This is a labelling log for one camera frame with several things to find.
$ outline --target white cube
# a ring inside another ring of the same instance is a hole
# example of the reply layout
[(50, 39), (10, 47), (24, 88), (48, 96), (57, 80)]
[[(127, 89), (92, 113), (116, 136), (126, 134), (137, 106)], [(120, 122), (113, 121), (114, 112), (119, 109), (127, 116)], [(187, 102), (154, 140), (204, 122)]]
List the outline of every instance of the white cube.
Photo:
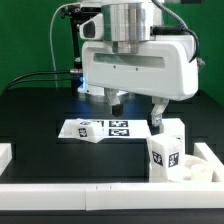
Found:
[(70, 123), (73, 138), (97, 143), (104, 138), (101, 123), (77, 119)]
[(166, 133), (181, 142), (182, 156), (185, 155), (185, 125), (179, 118), (162, 119), (160, 133)]
[(183, 170), (181, 141), (167, 134), (147, 138), (151, 162), (151, 174), (163, 182), (179, 180)]

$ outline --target green wall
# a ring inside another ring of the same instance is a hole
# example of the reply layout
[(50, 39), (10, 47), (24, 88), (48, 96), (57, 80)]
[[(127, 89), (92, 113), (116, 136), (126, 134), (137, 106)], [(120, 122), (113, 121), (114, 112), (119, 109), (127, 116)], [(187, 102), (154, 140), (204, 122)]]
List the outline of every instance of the green wall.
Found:
[[(19, 75), (53, 69), (49, 26), (55, 10), (66, 3), (70, 1), (0, 0), (0, 91)], [(206, 62), (206, 67), (200, 73), (200, 88), (224, 105), (224, 1), (205, 0), (200, 5), (169, 6), (200, 38), (200, 56)], [(68, 18), (61, 20), (58, 17), (53, 37), (58, 70), (72, 68)]]

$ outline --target metal cylinder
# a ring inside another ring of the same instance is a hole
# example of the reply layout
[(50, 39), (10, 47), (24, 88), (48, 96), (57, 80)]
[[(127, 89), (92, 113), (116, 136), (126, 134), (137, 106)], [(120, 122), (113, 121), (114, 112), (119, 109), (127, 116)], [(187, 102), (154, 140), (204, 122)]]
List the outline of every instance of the metal cylinder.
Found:
[(138, 53), (138, 43), (150, 40), (154, 6), (150, 2), (103, 5), (104, 40), (114, 53)]

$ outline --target black surface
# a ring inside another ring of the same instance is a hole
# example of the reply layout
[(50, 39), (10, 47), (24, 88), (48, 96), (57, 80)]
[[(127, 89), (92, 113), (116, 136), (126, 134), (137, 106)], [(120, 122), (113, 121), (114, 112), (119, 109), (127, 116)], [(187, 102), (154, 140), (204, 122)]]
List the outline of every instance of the black surface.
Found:
[[(147, 119), (151, 97), (124, 101), (120, 119)], [(170, 102), (165, 118), (181, 118), (186, 151), (206, 142), (224, 160), (224, 109), (205, 93)], [(78, 100), (70, 89), (21, 88), (0, 97), (0, 142), (13, 143), (13, 161), (1, 183), (145, 182), (145, 140), (105, 139), (98, 144), (58, 139), (65, 119), (112, 119), (107, 104)], [(0, 212), (0, 223), (223, 223), (223, 209)]]

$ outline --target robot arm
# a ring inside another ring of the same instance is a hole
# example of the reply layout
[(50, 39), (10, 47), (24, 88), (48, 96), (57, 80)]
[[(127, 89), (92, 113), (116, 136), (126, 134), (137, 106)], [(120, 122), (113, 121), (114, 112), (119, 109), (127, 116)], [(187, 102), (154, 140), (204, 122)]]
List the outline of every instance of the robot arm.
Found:
[(188, 99), (198, 90), (197, 39), (192, 31), (186, 35), (188, 29), (179, 17), (181, 27), (161, 26), (163, 2), (84, 1), (78, 9), (82, 16), (86, 11), (95, 13), (79, 27), (80, 37), (86, 40), (82, 48), (85, 86), (80, 91), (105, 95), (116, 116), (123, 109), (120, 90), (152, 96), (154, 126), (160, 125), (170, 99)]

